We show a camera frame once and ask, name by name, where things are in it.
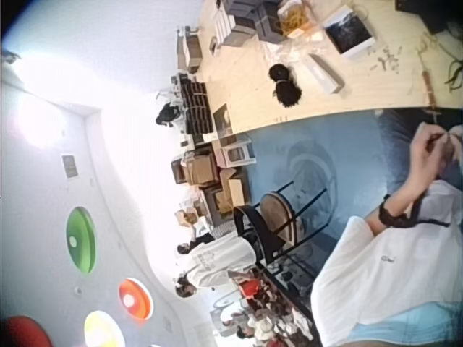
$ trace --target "wooden table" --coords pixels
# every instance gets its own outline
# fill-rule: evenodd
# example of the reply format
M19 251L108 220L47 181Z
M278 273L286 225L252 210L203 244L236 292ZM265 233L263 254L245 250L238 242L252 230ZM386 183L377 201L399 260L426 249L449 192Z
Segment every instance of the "wooden table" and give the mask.
M340 6L341 0L311 0L318 18ZM198 79L206 83L212 112L227 104L233 132L245 132L285 121L345 111L424 107L428 97L422 81L422 67L415 50L422 38L428 50L422 55L430 72L438 107L459 108L462 106L462 91L449 92L444 84L448 79L451 58L437 45L430 47L424 35L427 30L418 16L396 12L392 0L354 0L354 9L360 16L368 15L367 23L373 29L377 43L368 54L361 53L349 60L341 57L334 46L327 42L322 59L343 79L344 89L337 95L326 95L315 78L300 62L291 64L302 88L300 104L284 108L272 93L275 83L268 78L270 64L257 36L248 40L241 48L223 46L218 56L208 50L214 36L213 18L216 1L204 0L200 16L200 44L203 63ZM449 34L436 36L453 55L463 56L461 44ZM396 54L398 72L387 67L383 70L378 58L385 58L388 48Z

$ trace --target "white shirt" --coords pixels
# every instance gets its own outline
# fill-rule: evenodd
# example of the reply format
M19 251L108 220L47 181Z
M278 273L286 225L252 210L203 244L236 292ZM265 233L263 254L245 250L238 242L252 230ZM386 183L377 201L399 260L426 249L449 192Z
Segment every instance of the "white shirt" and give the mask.
M234 232L194 248L188 254L185 270L192 285L196 288L208 288L227 284L229 270L243 271L255 262L252 246Z
M418 224L387 228L377 237L351 217L315 280L311 296L324 346L335 346L357 324L381 322L418 305L462 300L462 192L435 181L422 201Z
M245 309L241 306L241 301L235 301L233 304L225 307L220 313L220 320L222 322L229 322L233 320L233 314L242 314L245 312Z
M273 332L273 322L270 318L266 317L261 320L256 320L251 316L247 325L254 328L254 337L259 341L268 341L275 335Z

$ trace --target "black wrist strap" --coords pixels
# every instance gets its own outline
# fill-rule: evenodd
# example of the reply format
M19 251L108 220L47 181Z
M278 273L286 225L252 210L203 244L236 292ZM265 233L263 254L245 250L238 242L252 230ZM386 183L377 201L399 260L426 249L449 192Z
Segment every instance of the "black wrist strap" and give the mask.
M394 217L389 213L389 211L387 211L387 209L384 207L384 204L389 197L390 195L387 194L384 197L384 201L381 203L381 205L379 205L379 220L382 224L388 227L392 226L394 228L412 228L419 223L418 213L420 212L422 197L413 202L412 212L409 218L405 213Z

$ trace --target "red object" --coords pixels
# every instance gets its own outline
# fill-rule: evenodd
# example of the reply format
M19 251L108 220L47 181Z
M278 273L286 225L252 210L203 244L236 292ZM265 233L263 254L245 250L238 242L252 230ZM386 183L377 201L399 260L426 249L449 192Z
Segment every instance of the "red object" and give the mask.
M266 347L288 347L288 344L282 340L270 341Z
M17 347L52 347L48 335L39 324L26 316L7 318L5 330Z
M126 296L129 297L130 301L133 301L130 302L129 306L127 306L128 300L124 300ZM136 318L146 320L151 316L153 308L149 293L133 279L126 278L124 282L122 282L119 287L119 297L127 311Z
M245 297L254 296L260 288L260 280L247 280L239 284L239 290Z

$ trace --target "green circle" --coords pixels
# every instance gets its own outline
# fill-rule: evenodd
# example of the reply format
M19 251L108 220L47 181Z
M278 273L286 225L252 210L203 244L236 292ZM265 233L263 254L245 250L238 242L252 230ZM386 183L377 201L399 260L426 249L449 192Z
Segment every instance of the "green circle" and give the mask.
M83 207L76 207L66 225L67 250L75 266L83 273L89 273L95 265L95 227L90 213Z

